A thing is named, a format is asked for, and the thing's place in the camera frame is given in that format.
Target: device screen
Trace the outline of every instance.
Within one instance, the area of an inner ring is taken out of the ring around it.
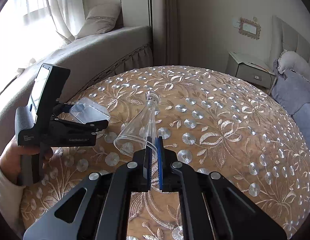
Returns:
[[[35,83],[31,92],[31,97],[33,99],[33,103],[36,109],[38,107],[38,103],[40,101],[42,91],[49,74],[50,74],[49,69],[41,67],[40,71],[37,74],[37,77],[35,78]]]

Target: metal screw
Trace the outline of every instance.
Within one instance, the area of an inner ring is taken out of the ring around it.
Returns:
[[[91,174],[88,176],[88,178],[89,178],[90,180],[96,180],[96,179],[99,178],[99,174],[98,174],[97,172],[93,172],[93,173],[91,173]]]
[[[181,162],[173,162],[172,166],[176,169],[181,168],[182,167],[182,163]]]
[[[129,162],[127,164],[127,167],[129,167],[130,169],[136,168],[137,167],[137,163],[136,162]]]
[[[220,179],[221,175],[218,172],[212,172],[211,173],[211,178],[212,179]]]

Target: person's hand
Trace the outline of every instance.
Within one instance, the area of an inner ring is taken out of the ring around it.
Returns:
[[[17,176],[21,172],[21,155],[34,155],[39,152],[40,147],[18,146],[14,135],[0,157],[0,168],[2,173],[10,182],[16,184]],[[52,156],[53,151],[49,148],[44,154],[44,165]]]

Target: electrical outlet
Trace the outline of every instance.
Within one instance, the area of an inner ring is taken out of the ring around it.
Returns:
[[[233,18],[232,19],[232,24],[235,28],[239,29],[240,28],[240,20],[238,18]]]

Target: nightstand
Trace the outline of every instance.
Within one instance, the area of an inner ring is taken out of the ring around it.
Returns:
[[[277,79],[263,61],[239,52],[229,52],[225,73],[251,83],[268,95]]]

